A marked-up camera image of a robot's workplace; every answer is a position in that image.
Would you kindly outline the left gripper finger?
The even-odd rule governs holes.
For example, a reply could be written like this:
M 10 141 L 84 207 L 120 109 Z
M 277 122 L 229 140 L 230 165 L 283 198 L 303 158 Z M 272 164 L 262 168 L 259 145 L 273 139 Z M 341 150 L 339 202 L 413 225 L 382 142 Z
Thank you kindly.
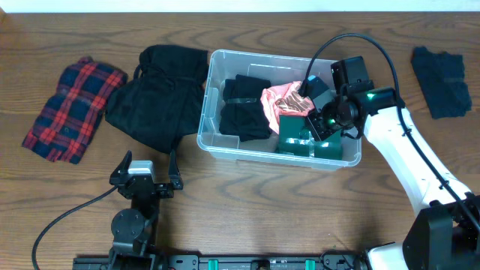
M 169 179 L 172 184 L 181 184 L 182 177 L 179 172 L 177 160 L 176 160 L 176 151 L 172 150 L 169 155 Z
M 120 164 L 113 170 L 111 174 L 112 180 L 122 180 L 124 177 L 128 175 L 128 168 L 132 162 L 132 152 L 128 150 L 123 157 Z

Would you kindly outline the green taped garment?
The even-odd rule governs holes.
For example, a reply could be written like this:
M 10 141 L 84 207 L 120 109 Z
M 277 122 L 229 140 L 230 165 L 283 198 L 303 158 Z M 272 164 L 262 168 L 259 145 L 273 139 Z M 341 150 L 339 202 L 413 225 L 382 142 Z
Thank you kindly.
M 316 141 L 301 116 L 281 115 L 277 152 L 307 158 L 341 160 L 343 148 L 341 133 L 337 132 L 324 141 Z

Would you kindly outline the pink printed t-shirt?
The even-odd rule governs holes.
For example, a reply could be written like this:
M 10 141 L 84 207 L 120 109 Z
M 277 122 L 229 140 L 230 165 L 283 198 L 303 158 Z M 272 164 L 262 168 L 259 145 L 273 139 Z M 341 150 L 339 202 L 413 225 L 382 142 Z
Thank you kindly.
M 306 116 L 314 105 L 308 97 L 301 97 L 300 81 L 264 88 L 260 97 L 263 112 L 269 127 L 280 133 L 280 116 Z

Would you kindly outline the clear plastic storage bin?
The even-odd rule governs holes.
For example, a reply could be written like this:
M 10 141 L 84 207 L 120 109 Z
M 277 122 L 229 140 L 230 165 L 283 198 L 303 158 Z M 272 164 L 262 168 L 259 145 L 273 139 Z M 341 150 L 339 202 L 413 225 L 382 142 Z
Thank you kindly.
M 354 167 L 362 159 L 362 142 L 343 137 L 341 160 L 315 157 L 301 157 L 279 154 L 275 150 L 278 135 L 269 139 L 242 142 L 238 136 L 220 132 L 221 110 L 225 103 L 223 90 L 225 80 L 233 80 L 237 75 L 268 80 L 272 85 L 282 85 L 301 81 L 310 63 L 309 58 L 285 55 L 269 55 L 253 52 L 240 52 L 218 49 L 211 54 L 202 114 L 197 132 L 197 145 L 215 158 L 257 161 L 318 170 L 338 170 Z

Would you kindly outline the black taped garment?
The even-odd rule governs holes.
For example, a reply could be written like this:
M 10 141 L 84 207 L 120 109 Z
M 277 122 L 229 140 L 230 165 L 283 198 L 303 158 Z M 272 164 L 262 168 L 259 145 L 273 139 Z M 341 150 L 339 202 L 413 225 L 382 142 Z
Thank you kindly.
M 219 131 L 238 136 L 241 142 L 268 139 L 272 132 L 260 98 L 270 86 L 269 80 L 239 74 L 226 79 Z

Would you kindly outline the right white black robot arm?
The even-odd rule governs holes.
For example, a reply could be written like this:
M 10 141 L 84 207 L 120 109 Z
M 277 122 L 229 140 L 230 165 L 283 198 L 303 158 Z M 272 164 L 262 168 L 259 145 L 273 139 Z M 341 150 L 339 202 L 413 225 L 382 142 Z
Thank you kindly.
M 372 247 L 357 269 L 478 269 L 479 196 L 455 178 L 416 128 L 392 87 L 375 88 L 362 57 L 331 65 L 334 88 L 306 74 L 300 88 L 314 108 L 307 126 L 316 141 L 339 133 L 364 137 L 401 183 L 415 221 L 401 243 Z

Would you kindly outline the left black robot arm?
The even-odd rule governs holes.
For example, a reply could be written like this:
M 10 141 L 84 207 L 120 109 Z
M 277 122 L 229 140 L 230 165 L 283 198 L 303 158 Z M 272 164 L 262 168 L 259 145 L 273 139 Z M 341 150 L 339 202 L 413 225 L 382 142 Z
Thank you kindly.
M 155 181 L 154 164 L 150 160 L 133 160 L 128 151 L 109 178 L 109 183 L 127 200 L 130 208 L 112 219 L 112 248 L 109 269 L 169 268 L 169 260 L 156 247 L 160 201 L 174 197 L 184 183 L 176 161 L 176 152 L 169 154 L 169 181 Z

